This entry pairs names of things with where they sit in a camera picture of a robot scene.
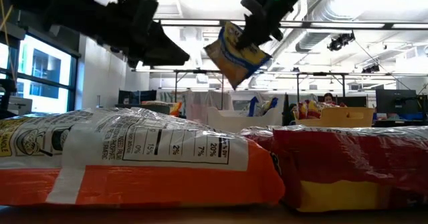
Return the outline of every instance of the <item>wall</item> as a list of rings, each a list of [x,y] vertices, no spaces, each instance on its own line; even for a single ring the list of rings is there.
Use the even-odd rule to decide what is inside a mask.
[[[97,95],[103,107],[118,103],[119,90],[147,90],[148,73],[131,72],[126,62],[81,35],[76,84],[76,109],[95,108]]]
[[[399,82],[397,81],[398,90],[408,90],[410,88],[411,90],[416,90],[416,94],[428,94],[426,88],[428,78],[426,77],[403,77],[399,78],[399,80]]]
[[[149,90],[149,73],[132,72],[130,68],[126,67],[125,87],[123,90],[127,91],[143,91]]]

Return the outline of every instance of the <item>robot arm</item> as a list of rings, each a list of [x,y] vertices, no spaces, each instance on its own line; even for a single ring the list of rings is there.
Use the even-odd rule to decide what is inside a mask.
[[[246,27],[238,49],[263,44],[270,36],[281,40],[281,19],[298,0],[242,0],[252,15],[245,16]],[[157,0],[118,0],[103,6],[94,0],[10,0],[20,10],[42,17],[46,31],[62,25],[106,44],[128,57],[135,68],[138,61],[147,66],[181,66],[189,55],[171,41],[160,23],[154,22]]]

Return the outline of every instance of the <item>yellow cable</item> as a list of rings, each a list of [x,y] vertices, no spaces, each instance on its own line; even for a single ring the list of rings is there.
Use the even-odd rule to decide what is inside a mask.
[[[6,27],[6,22],[9,19],[9,16],[11,15],[11,12],[13,10],[13,5],[10,6],[6,16],[5,16],[5,6],[3,4],[3,0],[0,0],[0,6],[1,6],[1,16],[3,17],[3,22],[0,25],[0,30],[2,30],[3,27],[5,28],[5,40],[6,40],[6,45],[9,52],[8,60],[12,70],[12,80],[15,82],[15,85],[16,85],[17,78],[15,76],[15,67],[13,66],[12,58],[10,57],[11,52],[10,52],[10,45],[9,45],[9,36],[7,34],[7,27]]]

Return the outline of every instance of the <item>table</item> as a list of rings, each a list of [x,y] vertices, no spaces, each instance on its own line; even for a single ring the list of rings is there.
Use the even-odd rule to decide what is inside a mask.
[[[0,210],[2,224],[376,224],[426,223],[426,211],[358,211],[296,214],[285,207],[232,207],[219,209],[16,209]]]
[[[377,120],[373,123],[373,127],[400,127],[400,126],[423,126],[423,120]]]

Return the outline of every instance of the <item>yellow chip bag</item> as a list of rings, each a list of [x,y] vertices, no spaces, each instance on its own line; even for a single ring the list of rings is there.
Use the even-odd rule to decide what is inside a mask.
[[[221,28],[219,39],[205,47],[207,55],[226,76],[233,89],[271,58],[254,44],[237,50],[235,46],[241,34],[242,29],[228,21]]]

